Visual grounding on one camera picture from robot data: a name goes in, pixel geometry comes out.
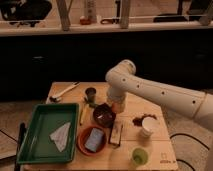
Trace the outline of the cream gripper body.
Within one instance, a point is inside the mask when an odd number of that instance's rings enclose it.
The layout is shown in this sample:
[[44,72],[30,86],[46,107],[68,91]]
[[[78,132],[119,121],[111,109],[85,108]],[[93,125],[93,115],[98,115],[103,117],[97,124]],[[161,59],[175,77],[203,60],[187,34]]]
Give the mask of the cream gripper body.
[[107,95],[107,104],[111,107],[112,104],[116,104],[117,106],[117,113],[122,113],[125,110],[125,100],[126,100],[126,95],[112,95],[108,94]]

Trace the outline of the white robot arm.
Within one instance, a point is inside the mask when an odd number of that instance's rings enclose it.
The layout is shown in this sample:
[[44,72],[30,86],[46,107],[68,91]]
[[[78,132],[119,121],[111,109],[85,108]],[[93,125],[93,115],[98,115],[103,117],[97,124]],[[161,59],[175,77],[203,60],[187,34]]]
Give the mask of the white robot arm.
[[126,93],[131,93],[192,119],[213,133],[212,94],[142,79],[135,73],[136,66],[131,60],[122,60],[106,73],[110,105],[124,107]]

